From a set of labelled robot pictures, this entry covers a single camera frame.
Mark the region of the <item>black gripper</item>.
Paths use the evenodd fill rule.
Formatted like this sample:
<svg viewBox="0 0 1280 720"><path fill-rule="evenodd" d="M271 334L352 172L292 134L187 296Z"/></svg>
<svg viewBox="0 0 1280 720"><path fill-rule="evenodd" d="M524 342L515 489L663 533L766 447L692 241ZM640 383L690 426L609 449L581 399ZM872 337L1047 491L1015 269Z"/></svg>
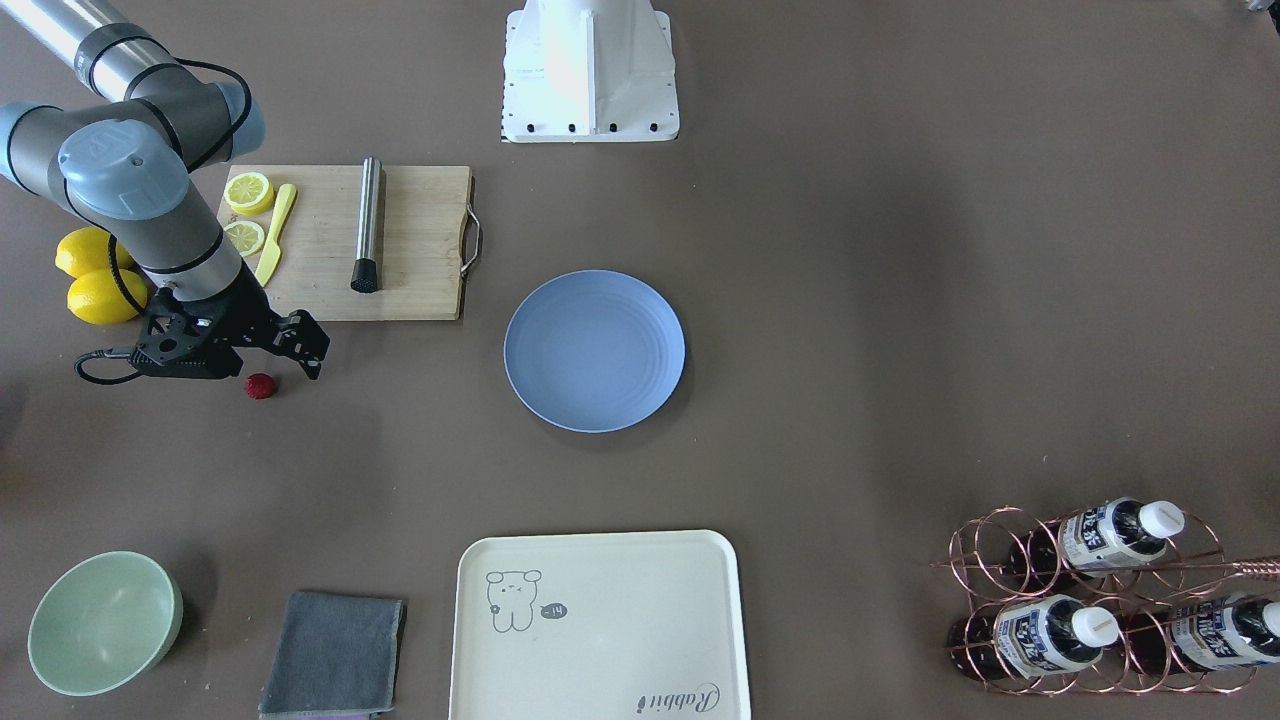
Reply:
<svg viewBox="0 0 1280 720"><path fill-rule="evenodd" d="M148 301L146 327L132 350L132 366L147 377L224 379L239 375L238 348L261 348L298 363L316 379L330 338L305 310L271 310L253 273L243 266L220 293L179 301L169 288Z"/></svg>

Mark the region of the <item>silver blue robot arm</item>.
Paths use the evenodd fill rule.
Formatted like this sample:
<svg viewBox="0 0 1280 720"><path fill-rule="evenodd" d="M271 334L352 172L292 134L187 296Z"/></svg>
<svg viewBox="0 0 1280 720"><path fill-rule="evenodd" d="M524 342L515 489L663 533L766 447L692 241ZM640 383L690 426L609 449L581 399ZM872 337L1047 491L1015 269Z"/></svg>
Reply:
<svg viewBox="0 0 1280 720"><path fill-rule="evenodd" d="M108 1L5 1L3 10L102 99L99 108L3 106L3 176L122 243L155 284L138 340L104 348L133 377L224 379L241 348L319 377L329 338L307 311L282 316L227 238L191 173L259 149L265 122L244 79L198 79Z"/></svg>

